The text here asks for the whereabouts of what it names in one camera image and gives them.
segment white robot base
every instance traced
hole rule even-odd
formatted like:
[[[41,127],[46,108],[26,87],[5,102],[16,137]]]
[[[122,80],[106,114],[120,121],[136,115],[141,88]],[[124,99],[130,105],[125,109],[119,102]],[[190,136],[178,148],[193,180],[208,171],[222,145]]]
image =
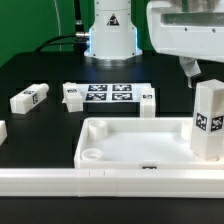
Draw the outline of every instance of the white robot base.
[[[122,66],[140,60],[137,28],[131,22],[131,1],[95,0],[95,22],[89,30],[86,62]]]

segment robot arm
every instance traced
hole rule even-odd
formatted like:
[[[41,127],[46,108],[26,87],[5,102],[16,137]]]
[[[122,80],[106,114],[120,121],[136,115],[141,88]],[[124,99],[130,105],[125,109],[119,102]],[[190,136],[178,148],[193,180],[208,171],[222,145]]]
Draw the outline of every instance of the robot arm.
[[[197,59],[224,62],[224,0],[151,0],[147,19],[155,50],[180,56],[189,79]]]

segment black cable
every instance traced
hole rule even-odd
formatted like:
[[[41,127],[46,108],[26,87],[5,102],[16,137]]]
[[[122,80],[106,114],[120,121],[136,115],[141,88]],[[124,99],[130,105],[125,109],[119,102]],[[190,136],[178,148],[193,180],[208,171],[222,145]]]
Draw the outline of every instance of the black cable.
[[[74,11],[76,20],[75,30],[76,32],[84,32],[84,25],[82,23],[81,7],[79,0],[74,0]]]
[[[69,42],[69,43],[53,43],[53,44],[45,44],[45,45],[41,45],[40,47],[38,47],[35,52],[39,53],[41,52],[41,50],[45,47],[50,47],[50,46],[62,46],[62,45],[75,45],[75,44],[86,44],[86,41],[77,41],[77,42]]]
[[[35,52],[40,52],[42,50],[42,48],[44,48],[46,45],[48,44],[51,44],[52,42],[54,41],[57,41],[57,40],[63,40],[63,39],[66,39],[66,38],[76,38],[76,35],[75,34],[67,34],[67,35],[62,35],[62,36],[58,36],[58,37],[54,37],[54,38],[51,38],[50,40],[47,40],[46,42],[44,42],[42,45],[40,45],[36,50]]]
[[[74,0],[74,8],[75,8],[75,19],[76,19],[76,21],[77,20],[82,20],[79,0]]]

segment cable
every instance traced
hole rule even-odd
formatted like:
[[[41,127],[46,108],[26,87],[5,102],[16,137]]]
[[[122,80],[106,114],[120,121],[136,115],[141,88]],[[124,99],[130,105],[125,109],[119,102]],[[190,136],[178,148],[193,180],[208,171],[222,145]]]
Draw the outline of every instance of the cable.
[[[57,15],[57,21],[58,21],[58,34],[61,36],[61,18],[60,18],[60,13],[58,9],[58,2],[57,0],[54,0],[54,5],[55,5],[55,10],[56,10],[56,15]]]
[[[75,10],[75,20],[76,20],[75,30],[76,32],[84,32],[79,0],[74,0],[74,10]]]
[[[44,48],[45,45],[48,45],[48,44],[51,44],[51,43],[54,42],[54,41],[57,41],[57,40],[63,40],[63,39],[66,39],[66,38],[76,38],[76,35],[75,35],[75,34],[67,34],[67,35],[62,35],[62,36],[58,36],[58,37],[51,38],[50,40],[47,40],[45,43],[43,43],[42,45],[40,45],[40,46],[35,50],[35,52],[40,52],[40,50],[41,50],[42,48]]]
[[[86,41],[77,41],[77,42],[65,42],[65,43],[53,43],[53,44],[45,44],[45,45],[41,45],[40,47],[38,47],[35,52],[39,53],[41,52],[41,50],[45,47],[50,47],[50,46],[62,46],[62,45],[74,45],[74,44],[87,44]]]

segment warning label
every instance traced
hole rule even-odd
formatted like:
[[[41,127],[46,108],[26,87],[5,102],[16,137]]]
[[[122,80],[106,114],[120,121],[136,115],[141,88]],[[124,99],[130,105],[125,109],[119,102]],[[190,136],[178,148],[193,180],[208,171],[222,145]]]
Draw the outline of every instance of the warning label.
[[[120,26],[115,14],[113,13],[113,15],[111,16],[109,22],[107,23],[107,26]]]

